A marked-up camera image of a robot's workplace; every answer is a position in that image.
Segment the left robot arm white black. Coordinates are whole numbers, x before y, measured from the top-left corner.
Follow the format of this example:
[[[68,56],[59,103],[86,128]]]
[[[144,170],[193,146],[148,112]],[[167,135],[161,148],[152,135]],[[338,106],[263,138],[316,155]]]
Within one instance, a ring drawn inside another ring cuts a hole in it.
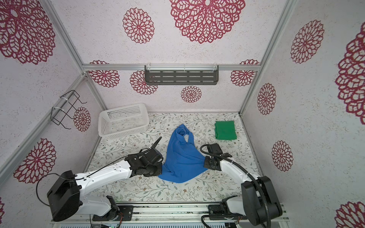
[[[150,148],[138,154],[130,154],[97,171],[62,173],[47,193],[53,221],[64,221],[76,214],[92,215],[97,221],[117,218],[121,213],[112,196],[92,197],[89,193],[134,176],[159,176],[162,173],[162,161],[161,153]]]

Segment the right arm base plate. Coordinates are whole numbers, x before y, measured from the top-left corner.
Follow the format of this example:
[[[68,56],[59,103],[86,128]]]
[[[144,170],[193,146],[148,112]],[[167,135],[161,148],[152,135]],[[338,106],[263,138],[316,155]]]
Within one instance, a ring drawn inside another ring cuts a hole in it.
[[[209,205],[208,213],[209,213],[209,219],[212,220],[220,220],[220,219],[233,220],[239,218],[238,215],[236,215],[235,213],[231,213],[228,210],[228,207],[222,203],[220,203],[219,205],[218,204]]]

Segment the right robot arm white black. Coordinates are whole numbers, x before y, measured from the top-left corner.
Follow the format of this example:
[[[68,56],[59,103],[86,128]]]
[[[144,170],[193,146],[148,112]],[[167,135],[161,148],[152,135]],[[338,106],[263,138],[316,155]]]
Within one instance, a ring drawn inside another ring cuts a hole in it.
[[[200,152],[206,155],[204,168],[221,171],[241,187],[241,193],[223,199],[218,205],[209,205],[208,214],[201,217],[205,227],[209,227],[205,218],[248,220],[253,226],[271,227],[271,221],[283,214],[281,204],[267,176],[257,176],[232,159],[229,153],[223,153],[217,143],[204,144]]]

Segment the blue tank top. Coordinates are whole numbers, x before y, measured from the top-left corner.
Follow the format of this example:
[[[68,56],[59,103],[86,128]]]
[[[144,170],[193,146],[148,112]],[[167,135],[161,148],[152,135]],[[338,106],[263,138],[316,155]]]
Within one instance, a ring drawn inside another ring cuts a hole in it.
[[[207,171],[205,157],[196,149],[194,135],[181,124],[168,143],[162,174],[158,178],[173,183],[185,183]]]

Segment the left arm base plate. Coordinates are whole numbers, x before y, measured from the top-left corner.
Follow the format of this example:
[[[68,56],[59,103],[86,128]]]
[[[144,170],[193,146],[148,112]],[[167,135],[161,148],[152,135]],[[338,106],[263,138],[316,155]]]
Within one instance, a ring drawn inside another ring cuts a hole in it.
[[[92,221],[131,221],[133,215],[134,206],[132,205],[119,205],[118,209],[111,209],[104,216],[94,215]]]

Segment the green tank top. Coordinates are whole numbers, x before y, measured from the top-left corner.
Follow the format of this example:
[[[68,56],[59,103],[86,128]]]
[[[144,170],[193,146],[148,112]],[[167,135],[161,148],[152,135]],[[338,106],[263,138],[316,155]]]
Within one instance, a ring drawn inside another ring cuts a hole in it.
[[[217,140],[236,140],[234,121],[216,121],[215,138]]]

